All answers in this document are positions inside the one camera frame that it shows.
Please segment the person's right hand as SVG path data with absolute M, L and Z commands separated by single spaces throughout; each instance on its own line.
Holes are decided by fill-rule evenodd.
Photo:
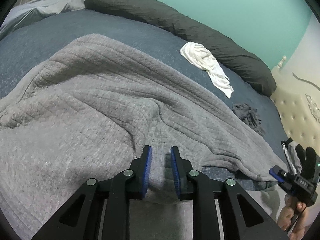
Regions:
M 285 206 L 282 208 L 277 224 L 283 230 L 286 231 L 293 222 L 295 212 L 299 213 L 300 217 L 295 223 L 289 238 L 294 240 L 300 240 L 305 233 L 305 223 L 309 215 L 309 211 L 306 208 L 306 204 L 297 200 L 288 194 L 285 195 Z

